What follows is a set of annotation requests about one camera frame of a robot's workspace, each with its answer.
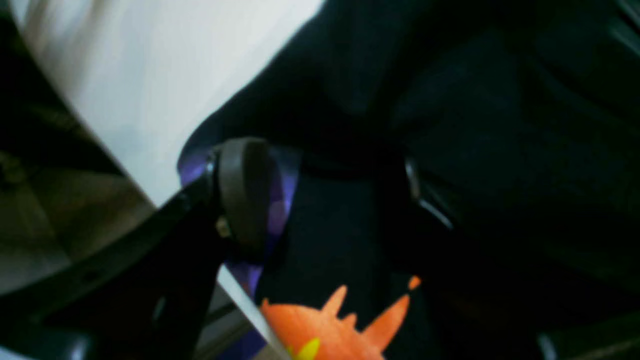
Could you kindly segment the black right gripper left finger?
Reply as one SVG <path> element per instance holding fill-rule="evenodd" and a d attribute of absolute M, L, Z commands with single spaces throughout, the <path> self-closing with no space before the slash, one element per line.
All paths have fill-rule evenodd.
<path fill-rule="evenodd" d="M 190 358 L 222 264 L 266 257 L 273 178 L 264 139 L 214 146 L 199 178 L 137 228 L 3 295 L 1 358 Z"/>

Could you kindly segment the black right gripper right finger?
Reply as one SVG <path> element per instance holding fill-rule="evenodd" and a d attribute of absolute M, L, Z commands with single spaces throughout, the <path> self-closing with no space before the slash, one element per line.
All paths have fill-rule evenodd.
<path fill-rule="evenodd" d="M 637 360 L 639 225 L 550 206 L 447 198 L 402 153 L 380 157 L 381 233 L 422 278 L 446 360 Z"/>

